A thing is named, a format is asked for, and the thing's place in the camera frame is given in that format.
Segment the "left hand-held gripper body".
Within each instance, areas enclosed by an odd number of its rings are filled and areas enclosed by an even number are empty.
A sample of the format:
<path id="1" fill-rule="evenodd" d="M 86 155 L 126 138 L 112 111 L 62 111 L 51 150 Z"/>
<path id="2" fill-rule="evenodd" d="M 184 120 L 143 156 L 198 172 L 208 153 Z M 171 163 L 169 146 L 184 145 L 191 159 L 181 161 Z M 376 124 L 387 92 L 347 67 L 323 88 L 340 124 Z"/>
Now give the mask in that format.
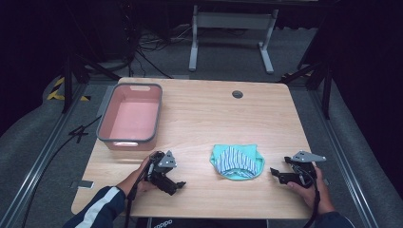
<path id="1" fill-rule="evenodd" d="M 166 153 L 157 151 L 150 157 L 150 165 L 146 174 L 146 179 L 153 184 L 173 184 L 173 181 L 166 176 L 177 166 L 171 151 Z"/>

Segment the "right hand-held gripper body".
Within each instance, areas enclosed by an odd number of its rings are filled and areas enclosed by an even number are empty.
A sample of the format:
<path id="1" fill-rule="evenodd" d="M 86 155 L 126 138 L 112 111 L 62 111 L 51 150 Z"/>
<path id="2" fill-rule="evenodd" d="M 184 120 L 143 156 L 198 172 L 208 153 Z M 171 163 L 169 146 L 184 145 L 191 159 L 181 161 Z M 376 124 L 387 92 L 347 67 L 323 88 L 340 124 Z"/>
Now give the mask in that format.
<path id="1" fill-rule="evenodd" d="M 309 188 L 317 177 L 314 168 L 315 162 L 326 162 L 325 156 L 320 156 L 300 150 L 290 159 L 292 169 L 297 174 L 297 183 L 304 188 Z"/>

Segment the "teal striped cloth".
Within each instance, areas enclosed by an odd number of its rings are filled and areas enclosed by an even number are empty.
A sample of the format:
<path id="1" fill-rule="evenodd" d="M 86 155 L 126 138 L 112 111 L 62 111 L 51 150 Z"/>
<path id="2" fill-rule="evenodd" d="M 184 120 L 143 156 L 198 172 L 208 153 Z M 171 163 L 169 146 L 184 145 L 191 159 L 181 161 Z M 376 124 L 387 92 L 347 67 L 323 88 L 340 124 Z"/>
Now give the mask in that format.
<path id="1" fill-rule="evenodd" d="M 265 165 L 256 144 L 215 144 L 209 160 L 221 176 L 231 181 L 252 180 Z"/>

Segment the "pink basin with grey rim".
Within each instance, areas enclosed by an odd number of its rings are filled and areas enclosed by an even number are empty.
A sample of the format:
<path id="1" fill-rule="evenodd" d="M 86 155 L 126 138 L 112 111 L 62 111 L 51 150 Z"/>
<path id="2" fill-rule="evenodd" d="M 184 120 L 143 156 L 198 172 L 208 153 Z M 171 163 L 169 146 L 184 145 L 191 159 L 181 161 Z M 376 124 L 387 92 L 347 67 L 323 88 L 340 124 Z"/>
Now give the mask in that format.
<path id="1" fill-rule="evenodd" d="M 163 88 L 152 83 L 113 87 L 97 137 L 110 150 L 147 151 L 156 146 Z"/>

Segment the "person's left hand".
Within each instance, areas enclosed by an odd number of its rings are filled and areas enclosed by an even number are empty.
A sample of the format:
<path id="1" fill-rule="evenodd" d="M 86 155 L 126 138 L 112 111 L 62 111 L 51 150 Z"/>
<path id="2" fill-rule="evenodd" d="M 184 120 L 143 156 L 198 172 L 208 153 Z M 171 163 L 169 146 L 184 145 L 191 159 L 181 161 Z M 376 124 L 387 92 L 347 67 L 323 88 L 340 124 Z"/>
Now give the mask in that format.
<path id="1" fill-rule="evenodd" d="M 126 196 L 128 196 L 130 190 L 132 189 L 133 185 L 138 182 L 137 184 L 137 192 L 146 192 L 152 189 L 155 189 L 156 186 L 150 183 L 149 181 L 145 181 L 143 178 L 143 170 L 147 166 L 149 161 L 149 157 L 146 157 L 140 166 L 131 172 L 124 180 L 117 184 L 117 187 L 120 188 Z"/>

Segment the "person's right hand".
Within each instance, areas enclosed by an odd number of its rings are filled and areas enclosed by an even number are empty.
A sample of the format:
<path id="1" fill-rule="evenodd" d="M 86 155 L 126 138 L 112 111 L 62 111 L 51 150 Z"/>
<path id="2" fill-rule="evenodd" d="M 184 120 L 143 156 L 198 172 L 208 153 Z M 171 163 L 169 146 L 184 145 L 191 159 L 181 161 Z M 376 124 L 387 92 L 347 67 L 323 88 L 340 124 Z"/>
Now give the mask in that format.
<path id="1" fill-rule="evenodd" d="M 336 209 L 331 201 L 330 193 L 327 185 L 323 180 L 323 175 L 318 167 L 315 167 L 317 172 L 317 188 L 311 186 L 310 188 L 304 188 L 295 182 L 289 181 L 287 186 L 300 197 L 303 198 L 305 203 L 313 209 L 315 207 L 316 191 L 319 193 L 320 201 L 317 206 L 317 213 L 324 215 L 326 213 L 334 212 Z"/>

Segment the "black metal stand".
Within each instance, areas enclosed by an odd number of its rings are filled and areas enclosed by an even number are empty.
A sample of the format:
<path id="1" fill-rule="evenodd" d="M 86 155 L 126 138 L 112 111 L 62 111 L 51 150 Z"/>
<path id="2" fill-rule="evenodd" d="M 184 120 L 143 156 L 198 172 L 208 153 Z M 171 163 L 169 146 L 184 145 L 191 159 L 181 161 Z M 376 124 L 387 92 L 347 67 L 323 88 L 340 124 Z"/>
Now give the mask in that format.
<path id="1" fill-rule="evenodd" d="M 95 63 L 79 54 L 69 54 L 65 60 L 63 74 L 65 78 L 65 101 L 63 113 L 68 112 L 73 102 L 72 78 L 75 77 L 79 84 L 86 84 L 89 82 L 90 77 L 86 66 L 92 67 L 112 80 L 119 81 L 121 79 L 120 76 L 98 63 Z"/>
<path id="2" fill-rule="evenodd" d="M 308 90 L 317 90 L 320 84 L 323 84 L 322 89 L 322 99 L 321 99 L 321 110 L 324 117 L 329 120 L 329 106 L 330 106 L 330 96 L 331 96 L 331 87 L 332 87 L 332 70 L 329 63 L 322 62 L 316 63 L 309 66 L 306 66 L 295 73 L 286 73 L 281 79 L 278 81 L 280 84 L 289 84 L 297 78 L 311 74 L 307 82 L 305 83 L 305 87 Z"/>

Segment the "grey tape patch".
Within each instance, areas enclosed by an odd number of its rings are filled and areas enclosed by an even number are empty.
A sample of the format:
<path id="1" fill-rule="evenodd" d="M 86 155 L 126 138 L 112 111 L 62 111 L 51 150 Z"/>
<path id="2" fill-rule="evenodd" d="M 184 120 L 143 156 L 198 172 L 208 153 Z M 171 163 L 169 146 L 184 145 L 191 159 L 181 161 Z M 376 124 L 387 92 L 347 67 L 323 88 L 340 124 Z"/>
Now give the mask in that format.
<path id="1" fill-rule="evenodd" d="M 94 182 L 91 180 L 77 180 L 73 181 L 70 185 L 72 189 L 91 189 L 94 186 Z"/>

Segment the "yellow black floor tape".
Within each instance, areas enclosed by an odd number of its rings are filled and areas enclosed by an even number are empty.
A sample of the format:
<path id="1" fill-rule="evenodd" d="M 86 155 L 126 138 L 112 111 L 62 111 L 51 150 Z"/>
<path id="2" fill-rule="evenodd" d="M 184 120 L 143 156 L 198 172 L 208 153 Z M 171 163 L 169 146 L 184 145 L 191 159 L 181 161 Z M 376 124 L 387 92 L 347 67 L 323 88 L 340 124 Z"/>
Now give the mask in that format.
<path id="1" fill-rule="evenodd" d="M 65 99 L 65 96 L 62 94 L 59 94 L 59 89 L 62 87 L 63 83 L 65 82 L 65 77 L 61 76 L 59 79 L 56 81 L 54 84 L 52 90 L 50 91 L 47 100 L 60 100 L 63 101 Z M 91 96 L 82 96 L 80 101 L 83 102 L 89 102 L 91 100 Z"/>

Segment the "metal floor rail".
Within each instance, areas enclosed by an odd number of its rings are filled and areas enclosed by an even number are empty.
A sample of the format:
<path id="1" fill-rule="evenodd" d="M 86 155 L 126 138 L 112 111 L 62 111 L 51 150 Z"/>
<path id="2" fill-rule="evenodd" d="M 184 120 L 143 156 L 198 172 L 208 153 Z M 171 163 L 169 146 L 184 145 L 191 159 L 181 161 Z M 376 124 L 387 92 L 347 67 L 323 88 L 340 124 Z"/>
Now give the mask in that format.
<path id="1" fill-rule="evenodd" d="M 344 150 L 338 140 L 338 137 L 333 129 L 331 122 L 325 117 L 321 108 L 321 100 L 314 91 L 308 92 L 315 110 L 317 111 L 320 121 L 325 128 L 326 134 L 330 139 L 332 148 L 334 150 L 334 157 L 340 169 L 341 175 L 346 182 L 347 188 L 354 201 L 355 208 L 363 222 L 365 228 L 379 228 L 378 223 L 374 217 L 374 213 L 367 202 L 367 199 L 362 191 L 362 188 L 357 181 L 354 170 L 350 165 Z"/>
<path id="2" fill-rule="evenodd" d="M 71 216 L 112 85 L 76 85 L 73 102 L 47 100 L 0 137 L 0 228 L 59 228 Z M 80 101 L 91 96 L 89 102 Z"/>

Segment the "grey metal desk frame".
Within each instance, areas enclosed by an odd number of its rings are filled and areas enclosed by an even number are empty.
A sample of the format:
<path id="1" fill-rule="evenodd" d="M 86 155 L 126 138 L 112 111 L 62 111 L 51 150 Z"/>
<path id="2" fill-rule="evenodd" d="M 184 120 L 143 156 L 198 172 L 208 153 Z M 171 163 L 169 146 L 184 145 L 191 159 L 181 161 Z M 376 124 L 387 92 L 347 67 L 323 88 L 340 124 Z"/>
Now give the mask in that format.
<path id="1" fill-rule="evenodd" d="M 265 71 L 268 74 L 274 73 L 268 45 L 278 18 L 278 10 L 273 9 L 267 14 L 240 13 L 240 12 L 212 12 L 200 11 L 199 7 L 193 7 L 192 15 L 192 45 L 190 49 L 189 65 L 190 71 L 197 69 L 198 61 L 198 29 L 255 29 L 265 30 L 265 38 L 258 43 L 258 48 Z"/>

